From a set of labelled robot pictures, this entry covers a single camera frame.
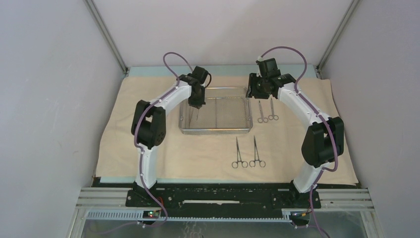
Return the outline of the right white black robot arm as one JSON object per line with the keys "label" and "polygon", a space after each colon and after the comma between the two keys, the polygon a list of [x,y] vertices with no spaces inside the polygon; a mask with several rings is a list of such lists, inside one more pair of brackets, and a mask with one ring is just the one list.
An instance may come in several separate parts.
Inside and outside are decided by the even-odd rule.
{"label": "right white black robot arm", "polygon": [[281,74],[276,60],[258,58],[257,73],[250,73],[248,98],[275,98],[285,104],[307,128],[301,147],[305,160],[299,174],[292,181],[295,189],[288,193],[294,207],[303,206],[309,192],[319,180],[322,171],[334,163],[344,152],[344,123],[340,117],[332,118],[322,112],[298,86],[290,74]]}

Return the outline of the small steel scissors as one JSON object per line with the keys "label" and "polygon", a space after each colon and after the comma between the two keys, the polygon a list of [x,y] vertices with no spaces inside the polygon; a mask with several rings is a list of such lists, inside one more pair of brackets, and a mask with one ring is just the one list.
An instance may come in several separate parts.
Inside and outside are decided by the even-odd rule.
{"label": "small steel scissors", "polygon": [[259,112],[260,112],[258,123],[268,123],[268,118],[264,116],[262,104],[260,101],[258,102],[258,107],[259,107]]}

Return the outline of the metal mesh instrument tray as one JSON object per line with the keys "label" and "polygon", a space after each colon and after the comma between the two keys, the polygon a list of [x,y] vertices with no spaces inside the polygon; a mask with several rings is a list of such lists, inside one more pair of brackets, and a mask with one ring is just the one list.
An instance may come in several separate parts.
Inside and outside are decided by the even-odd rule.
{"label": "metal mesh instrument tray", "polygon": [[245,134],[253,128],[253,118],[245,87],[213,87],[205,91],[205,105],[196,111],[187,128],[188,101],[180,104],[179,129],[187,135]]}

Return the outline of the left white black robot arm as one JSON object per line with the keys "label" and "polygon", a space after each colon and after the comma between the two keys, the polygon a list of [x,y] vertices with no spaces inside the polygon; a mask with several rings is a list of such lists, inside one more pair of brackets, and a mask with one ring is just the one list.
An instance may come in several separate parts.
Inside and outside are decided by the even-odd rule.
{"label": "left white black robot arm", "polygon": [[166,117],[185,100],[196,109],[205,105],[206,79],[211,79],[211,74],[197,66],[191,73],[178,76],[175,83],[157,98],[140,100],[136,104],[131,132],[139,157],[135,183],[143,188],[137,199],[144,206],[152,206],[157,199],[156,192],[151,188],[157,182],[157,149],[166,136]]}

